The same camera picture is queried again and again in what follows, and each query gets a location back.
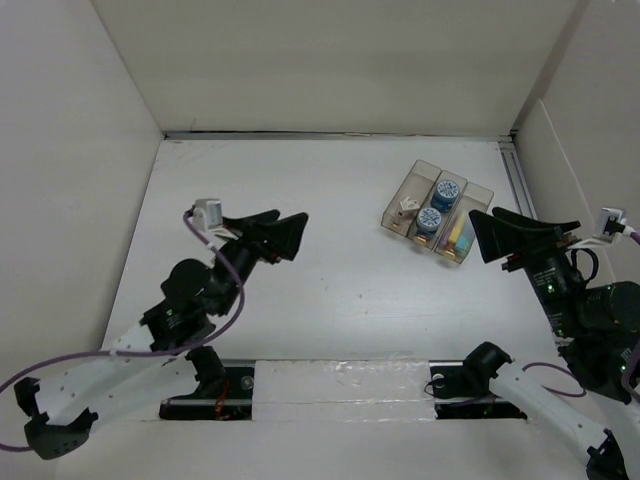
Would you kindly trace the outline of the blue highlighter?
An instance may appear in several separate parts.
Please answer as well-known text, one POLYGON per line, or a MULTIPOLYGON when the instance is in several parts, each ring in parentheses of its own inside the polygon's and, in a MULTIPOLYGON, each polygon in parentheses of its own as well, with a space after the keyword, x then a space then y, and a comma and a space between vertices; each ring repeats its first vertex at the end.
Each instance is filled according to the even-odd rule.
POLYGON ((470 221, 466 221, 458 236, 454 251, 459 257, 466 256, 474 240, 474 229, 470 221))

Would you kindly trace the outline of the yellow highlighter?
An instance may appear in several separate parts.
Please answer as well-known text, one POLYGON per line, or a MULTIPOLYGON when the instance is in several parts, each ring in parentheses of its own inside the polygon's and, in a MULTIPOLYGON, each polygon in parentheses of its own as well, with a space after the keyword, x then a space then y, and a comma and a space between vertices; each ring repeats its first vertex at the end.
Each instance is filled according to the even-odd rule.
POLYGON ((451 248, 454 248, 458 239, 464 229, 464 225, 466 222, 466 215, 460 214, 456 217, 455 222, 452 225, 450 233, 447 238, 447 245, 451 248))

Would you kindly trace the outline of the purple highlighter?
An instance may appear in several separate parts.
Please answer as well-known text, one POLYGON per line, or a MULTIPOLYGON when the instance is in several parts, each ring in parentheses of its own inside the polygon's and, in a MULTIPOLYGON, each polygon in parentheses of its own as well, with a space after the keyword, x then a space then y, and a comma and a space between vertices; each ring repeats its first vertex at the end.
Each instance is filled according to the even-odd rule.
POLYGON ((449 242, 450 232, 446 231, 440 239, 439 247, 445 248, 449 242))

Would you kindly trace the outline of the blue white round jar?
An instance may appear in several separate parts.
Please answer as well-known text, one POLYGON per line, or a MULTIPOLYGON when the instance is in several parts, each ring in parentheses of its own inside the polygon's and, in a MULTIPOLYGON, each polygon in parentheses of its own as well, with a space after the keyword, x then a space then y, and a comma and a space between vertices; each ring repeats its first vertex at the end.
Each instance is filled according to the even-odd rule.
POLYGON ((416 234, 427 239, 432 238, 439 230, 442 214, 433 207, 425 207, 416 215, 416 234))

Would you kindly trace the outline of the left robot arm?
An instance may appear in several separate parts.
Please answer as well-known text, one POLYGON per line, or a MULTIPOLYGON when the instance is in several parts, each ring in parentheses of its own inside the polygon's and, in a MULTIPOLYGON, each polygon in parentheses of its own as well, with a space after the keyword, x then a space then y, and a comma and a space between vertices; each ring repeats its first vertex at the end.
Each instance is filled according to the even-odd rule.
POLYGON ((178 262, 161 285, 162 300, 109 349, 48 359, 7 381, 28 418, 24 451, 57 459, 141 407, 224 393, 227 372, 211 343, 238 319, 255 266, 295 259, 309 217, 281 217, 277 210, 215 215, 214 225, 228 235, 217 247, 195 215, 189 209, 183 221, 213 253, 213 263, 178 262))

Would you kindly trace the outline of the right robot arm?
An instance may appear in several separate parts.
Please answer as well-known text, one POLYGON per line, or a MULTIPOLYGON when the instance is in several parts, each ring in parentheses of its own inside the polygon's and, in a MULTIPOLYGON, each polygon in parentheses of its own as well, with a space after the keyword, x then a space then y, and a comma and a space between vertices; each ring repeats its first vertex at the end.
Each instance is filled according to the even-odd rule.
POLYGON ((592 396, 608 423, 580 420, 544 387, 526 380, 514 360, 485 342, 464 361, 462 381, 473 393, 495 393, 567 441, 590 479, 639 476, 639 286, 633 281, 591 287, 578 267, 585 252, 599 270, 594 246, 603 238, 575 236, 579 221, 551 223, 496 207, 469 219, 483 260, 523 271, 552 332, 558 354, 592 396))

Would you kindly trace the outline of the clear three-compartment organizer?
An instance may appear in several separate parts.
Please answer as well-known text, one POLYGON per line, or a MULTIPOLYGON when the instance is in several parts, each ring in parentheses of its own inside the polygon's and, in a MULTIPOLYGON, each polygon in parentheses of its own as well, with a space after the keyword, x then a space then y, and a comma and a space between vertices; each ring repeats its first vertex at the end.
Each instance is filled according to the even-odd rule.
POLYGON ((469 213, 485 213, 493 197, 489 189, 417 160, 384 210, 381 226, 461 264, 476 238, 469 213))

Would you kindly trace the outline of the aluminium rail right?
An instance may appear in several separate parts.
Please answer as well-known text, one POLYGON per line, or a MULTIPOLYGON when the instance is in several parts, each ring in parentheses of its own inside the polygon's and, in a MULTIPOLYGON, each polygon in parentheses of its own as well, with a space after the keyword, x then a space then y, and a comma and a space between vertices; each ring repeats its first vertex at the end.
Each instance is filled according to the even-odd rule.
POLYGON ((505 137, 498 142, 498 146, 518 212, 526 217, 537 219, 515 144, 510 137, 505 137))

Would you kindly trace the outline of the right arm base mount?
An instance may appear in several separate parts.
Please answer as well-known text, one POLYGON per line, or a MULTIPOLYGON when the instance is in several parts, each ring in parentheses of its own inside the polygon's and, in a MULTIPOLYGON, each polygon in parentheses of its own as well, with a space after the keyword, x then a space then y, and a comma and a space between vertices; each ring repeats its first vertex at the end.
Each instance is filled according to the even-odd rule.
POLYGON ((498 368, 510 362, 509 355, 490 342, 481 343, 463 360, 430 360, 423 392, 434 401, 435 418, 527 420, 522 410, 489 389, 498 368))

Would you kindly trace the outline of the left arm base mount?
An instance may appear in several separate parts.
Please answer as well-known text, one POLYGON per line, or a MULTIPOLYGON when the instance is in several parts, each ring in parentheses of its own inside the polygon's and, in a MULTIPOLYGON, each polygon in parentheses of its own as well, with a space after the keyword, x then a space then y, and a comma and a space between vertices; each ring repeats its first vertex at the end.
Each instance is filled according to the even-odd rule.
POLYGON ((189 394, 163 400, 166 421, 248 421, 252 419, 255 362, 222 361, 211 346, 186 355, 197 371, 198 386, 189 394))

